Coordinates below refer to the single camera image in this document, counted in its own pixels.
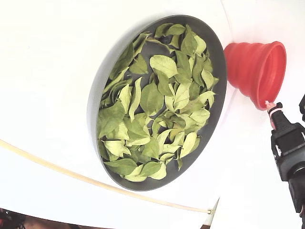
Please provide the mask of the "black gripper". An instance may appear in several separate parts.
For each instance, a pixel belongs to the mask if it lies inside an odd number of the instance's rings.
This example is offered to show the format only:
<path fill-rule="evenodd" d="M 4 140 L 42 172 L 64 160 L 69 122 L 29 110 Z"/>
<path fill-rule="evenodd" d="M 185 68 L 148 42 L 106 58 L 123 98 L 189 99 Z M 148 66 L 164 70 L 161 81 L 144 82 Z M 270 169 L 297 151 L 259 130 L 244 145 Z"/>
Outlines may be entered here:
<path fill-rule="evenodd" d="M 297 165 L 305 162 L 305 128 L 290 124 L 281 102 L 266 103 L 272 130 L 271 149 L 282 181 L 288 181 Z"/>

